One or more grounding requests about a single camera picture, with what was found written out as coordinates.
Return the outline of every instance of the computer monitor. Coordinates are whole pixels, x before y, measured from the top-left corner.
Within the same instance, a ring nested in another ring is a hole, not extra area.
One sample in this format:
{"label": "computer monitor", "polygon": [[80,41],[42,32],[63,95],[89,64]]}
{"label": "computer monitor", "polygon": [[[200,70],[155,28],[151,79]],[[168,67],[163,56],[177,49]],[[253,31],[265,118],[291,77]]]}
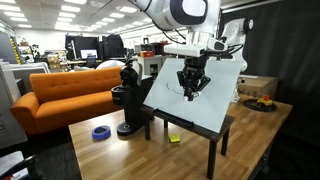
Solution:
{"label": "computer monitor", "polygon": [[83,49],[80,50],[81,59],[87,59],[88,56],[96,56],[98,57],[98,53],[96,49]]}

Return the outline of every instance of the wooden tabletop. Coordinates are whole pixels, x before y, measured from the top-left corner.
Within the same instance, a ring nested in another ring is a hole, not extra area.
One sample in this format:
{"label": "wooden tabletop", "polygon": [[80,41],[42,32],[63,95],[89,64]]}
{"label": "wooden tabletop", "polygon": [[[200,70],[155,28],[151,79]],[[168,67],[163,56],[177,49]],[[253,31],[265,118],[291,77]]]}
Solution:
{"label": "wooden tabletop", "polygon": [[[218,144],[215,179],[247,179],[292,109],[275,102],[277,111],[257,112],[243,106],[247,98],[241,96],[229,107],[227,114],[235,120],[226,156],[220,155]],[[164,129],[158,118],[150,122],[150,141],[144,128],[120,137],[116,127],[123,121],[123,111],[117,111],[69,126],[83,179],[206,179],[208,139],[170,123]],[[95,142],[91,131],[100,125],[110,126],[111,136]],[[181,142],[170,143],[170,133],[178,134]]]}

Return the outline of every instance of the gray carpet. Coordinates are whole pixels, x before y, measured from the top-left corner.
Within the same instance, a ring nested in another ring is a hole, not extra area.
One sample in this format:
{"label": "gray carpet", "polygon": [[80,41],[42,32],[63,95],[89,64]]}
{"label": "gray carpet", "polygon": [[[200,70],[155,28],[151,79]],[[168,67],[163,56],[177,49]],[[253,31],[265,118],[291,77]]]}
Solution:
{"label": "gray carpet", "polygon": [[36,155],[36,171],[44,180],[80,180],[81,175],[67,128],[29,137],[29,141],[0,150],[0,157],[22,151],[24,157]]}

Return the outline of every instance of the black table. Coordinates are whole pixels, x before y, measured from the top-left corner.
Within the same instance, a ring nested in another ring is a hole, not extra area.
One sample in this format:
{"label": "black table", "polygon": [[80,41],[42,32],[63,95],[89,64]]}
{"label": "black table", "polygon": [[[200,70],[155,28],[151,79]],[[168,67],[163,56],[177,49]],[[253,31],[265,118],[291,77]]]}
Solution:
{"label": "black table", "polygon": [[221,145],[221,154],[227,154],[228,147],[228,139],[229,139],[229,131],[232,122],[234,121],[234,117],[226,116],[224,118],[220,133],[216,133],[207,128],[198,126],[196,124],[191,124],[188,121],[185,121],[181,118],[172,116],[166,112],[151,108],[149,106],[143,105],[141,110],[144,112],[144,122],[145,122],[145,138],[146,140],[150,140],[150,115],[157,116],[164,120],[164,128],[168,128],[168,122],[173,123],[179,127],[182,127],[186,130],[189,130],[193,133],[196,133],[202,137],[205,137],[210,140],[209,146],[209,157],[208,157],[208,168],[207,168],[207,178],[213,179],[214,177],[214,166],[216,160],[216,152],[217,152],[217,144],[222,139]]}

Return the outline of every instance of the cardboard box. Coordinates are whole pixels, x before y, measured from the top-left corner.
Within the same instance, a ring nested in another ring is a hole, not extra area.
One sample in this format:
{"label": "cardboard box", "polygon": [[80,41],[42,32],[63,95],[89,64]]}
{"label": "cardboard box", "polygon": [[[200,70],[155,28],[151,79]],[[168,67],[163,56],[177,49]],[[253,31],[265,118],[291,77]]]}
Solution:
{"label": "cardboard box", "polygon": [[51,55],[47,57],[49,64],[51,63],[59,63],[59,57],[58,55]]}
{"label": "cardboard box", "polygon": [[154,53],[152,51],[141,51],[140,56],[141,57],[153,57]]}
{"label": "cardboard box", "polygon": [[239,84],[239,92],[254,97],[263,97],[269,95],[271,99],[275,98],[278,86],[278,79],[275,77],[249,76],[241,75],[245,82]]}
{"label": "cardboard box", "polygon": [[50,69],[60,69],[60,64],[50,64],[49,66]]}

